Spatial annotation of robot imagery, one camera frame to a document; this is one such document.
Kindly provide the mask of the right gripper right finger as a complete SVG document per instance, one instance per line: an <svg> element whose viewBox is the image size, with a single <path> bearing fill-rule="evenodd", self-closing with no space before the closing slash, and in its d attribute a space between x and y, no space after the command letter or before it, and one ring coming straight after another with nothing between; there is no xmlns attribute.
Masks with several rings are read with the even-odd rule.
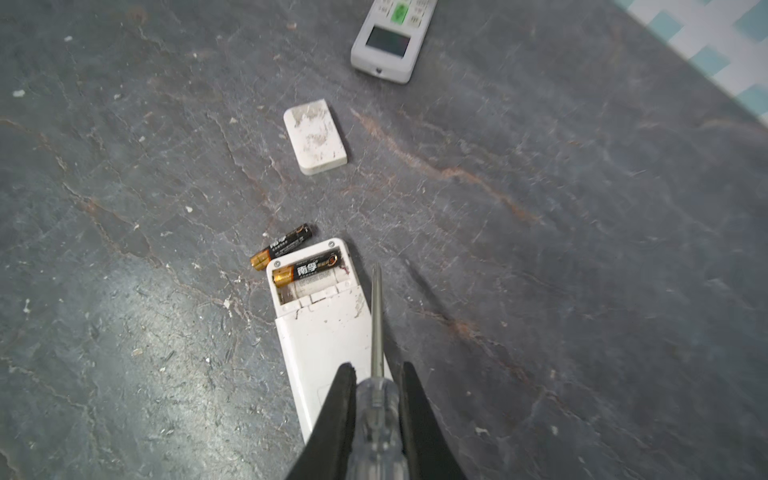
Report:
<svg viewBox="0 0 768 480"><path fill-rule="evenodd" d="M399 386L400 425L410 478L466 480L411 362L403 363Z"/></svg>

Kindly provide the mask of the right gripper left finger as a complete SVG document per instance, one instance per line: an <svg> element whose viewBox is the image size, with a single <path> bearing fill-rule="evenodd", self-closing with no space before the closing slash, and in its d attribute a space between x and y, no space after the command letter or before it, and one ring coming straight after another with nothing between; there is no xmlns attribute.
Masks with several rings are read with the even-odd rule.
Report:
<svg viewBox="0 0 768 480"><path fill-rule="evenodd" d="M357 378L350 363L339 366L309 440L287 480L346 478L356 418Z"/></svg>

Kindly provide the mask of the clear handle screwdriver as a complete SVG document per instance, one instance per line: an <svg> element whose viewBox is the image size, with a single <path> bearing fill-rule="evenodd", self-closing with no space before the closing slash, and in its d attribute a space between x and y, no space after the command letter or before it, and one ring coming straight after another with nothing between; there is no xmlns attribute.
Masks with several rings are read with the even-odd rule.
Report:
<svg viewBox="0 0 768 480"><path fill-rule="evenodd" d="M399 418L399 390L385 376L383 349L382 272L373 267L371 376L356 390L356 419L349 479L406 480L410 477L403 452Z"/></svg>

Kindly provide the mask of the white remote control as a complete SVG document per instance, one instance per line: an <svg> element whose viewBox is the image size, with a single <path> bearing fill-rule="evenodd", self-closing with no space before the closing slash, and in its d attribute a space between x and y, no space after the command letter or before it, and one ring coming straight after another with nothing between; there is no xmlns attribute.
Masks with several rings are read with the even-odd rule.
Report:
<svg viewBox="0 0 768 480"><path fill-rule="evenodd" d="M275 269L339 249L341 263L331 270L282 288ZM308 441L337 368L350 363L356 378L371 376L372 318L369 302L346 242L331 238L267 265L275 324L304 441Z"/></svg>
<svg viewBox="0 0 768 480"><path fill-rule="evenodd" d="M376 0L353 43L356 69L396 84L412 76L437 0Z"/></svg>

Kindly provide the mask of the AAA battery black gold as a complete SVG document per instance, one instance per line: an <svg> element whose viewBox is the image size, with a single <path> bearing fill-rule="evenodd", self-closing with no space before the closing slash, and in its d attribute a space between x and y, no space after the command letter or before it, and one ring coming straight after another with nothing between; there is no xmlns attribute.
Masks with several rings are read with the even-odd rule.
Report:
<svg viewBox="0 0 768 480"><path fill-rule="evenodd" d="M292 253L313 236L311 227L304 223L275 240L250 258L251 266L258 271L264 270L270 261Z"/></svg>
<svg viewBox="0 0 768 480"><path fill-rule="evenodd" d="M282 288L296 281L336 268L341 263L341 260L340 250L334 249L315 255L312 258L277 268L272 273L273 284L277 288Z"/></svg>

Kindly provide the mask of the white battery cover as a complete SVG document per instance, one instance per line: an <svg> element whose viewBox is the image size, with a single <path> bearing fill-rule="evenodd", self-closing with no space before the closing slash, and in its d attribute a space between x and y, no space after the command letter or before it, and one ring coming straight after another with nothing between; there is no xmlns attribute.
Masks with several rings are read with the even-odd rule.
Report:
<svg viewBox="0 0 768 480"><path fill-rule="evenodd" d="M287 109L283 120L301 172L316 175L348 163L348 154L325 99Z"/></svg>

